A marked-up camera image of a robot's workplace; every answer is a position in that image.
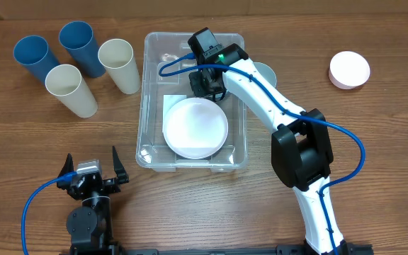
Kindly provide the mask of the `grey small bowl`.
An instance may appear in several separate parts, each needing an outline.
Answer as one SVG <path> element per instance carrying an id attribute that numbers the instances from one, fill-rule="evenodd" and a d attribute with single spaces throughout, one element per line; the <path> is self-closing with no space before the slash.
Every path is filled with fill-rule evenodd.
<path id="1" fill-rule="evenodd" d="M 267 64 L 264 64 L 262 62 L 255 62 L 254 66 L 259 71 L 259 74 L 261 74 L 269 84 L 271 84 L 273 87 L 276 87 L 276 73 Z"/>

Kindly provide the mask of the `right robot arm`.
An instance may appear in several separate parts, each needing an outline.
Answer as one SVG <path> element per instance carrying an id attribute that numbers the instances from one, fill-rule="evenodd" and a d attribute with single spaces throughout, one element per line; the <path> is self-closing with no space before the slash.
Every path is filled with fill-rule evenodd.
<path id="1" fill-rule="evenodd" d="M 347 254 L 329 194 L 333 162 L 328 123 L 317 109 L 291 103 L 258 72 L 237 44 L 189 42 L 197 62 L 189 77 L 196 95 L 229 92 L 241 99 L 271 134 L 271 165 L 293 189 L 305 223 L 309 254 Z"/>

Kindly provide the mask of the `beige cup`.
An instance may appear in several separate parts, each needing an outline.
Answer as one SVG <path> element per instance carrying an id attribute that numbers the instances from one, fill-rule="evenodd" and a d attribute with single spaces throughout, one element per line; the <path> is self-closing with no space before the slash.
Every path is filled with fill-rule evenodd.
<path id="1" fill-rule="evenodd" d="M 60 64 L 45 77 L 45 88 L 80 118 L 90 118 L 98 104 L 81 72 L 71 64 Z"/>
<path id="2" fill-rule="evenodd" d="M 124 94 L 134 94 L 140 89 L 135 54 L 128 41 L 119 38 L 107 40 L 98 50 L 98 60 Z"/>

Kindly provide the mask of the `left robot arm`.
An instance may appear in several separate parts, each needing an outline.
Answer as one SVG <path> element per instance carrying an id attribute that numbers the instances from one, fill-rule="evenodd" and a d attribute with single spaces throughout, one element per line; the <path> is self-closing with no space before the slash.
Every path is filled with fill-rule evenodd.
<path id="1" fill-rule="evenodd" d="M 122 255 L 126 250 L 113 238 L 110 195 L 120 192 L 129 176 L 112 148 L 115 177 L 104 179 L 100 161 L 83 161 L 74 169 L 73 159 L 67 155 L 59 173 L 57 187 L 81 201 L 67 217 L 66 228 L 71 236 L 70 254 Z"/>

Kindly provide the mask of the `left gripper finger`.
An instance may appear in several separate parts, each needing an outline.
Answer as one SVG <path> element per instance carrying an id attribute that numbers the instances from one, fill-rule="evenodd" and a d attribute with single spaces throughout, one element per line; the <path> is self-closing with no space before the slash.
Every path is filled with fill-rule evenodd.
<path id="1" fill-rule="evenodd" d="M 112 146 L 112 155 L 113 155 L 113 167 L 116 174 L 116 178 L 119 184 L 124 184 L 129 182 L 129 176 L 126 172 L 121 160 L 119 159 L 117 150 L 115 146 Z"/>
<path id="2" fill-rule="evenodd" d="M 62 190 L 67 190 L 70 187 L 74 176 L 74 164 L 72 155 L 68 154 L 64 166 L 57 177 L 57 187 Z"/>

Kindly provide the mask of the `pink small bowl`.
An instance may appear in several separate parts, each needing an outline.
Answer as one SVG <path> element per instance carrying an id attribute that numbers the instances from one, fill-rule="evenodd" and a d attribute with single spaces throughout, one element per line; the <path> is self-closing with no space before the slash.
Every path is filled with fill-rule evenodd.
<path id="1" fill-rule="evenodd" d="M 329 79 L 340 89 L 356 89 L 370 78 L 368 61 L 357 52 L 335 54 L 329 63 Z"/>

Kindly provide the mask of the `pink plate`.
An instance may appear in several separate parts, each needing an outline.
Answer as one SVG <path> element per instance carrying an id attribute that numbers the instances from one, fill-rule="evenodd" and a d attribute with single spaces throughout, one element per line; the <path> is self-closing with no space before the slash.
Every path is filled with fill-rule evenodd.
<path id="1" fill-rule="evenodd" d="M 162 133 L 166 144 L 187 159 L 204 159 L 219 151 L 229 134 L 223 109 L 204 98 L 186 98 L 164 115 Z"/>

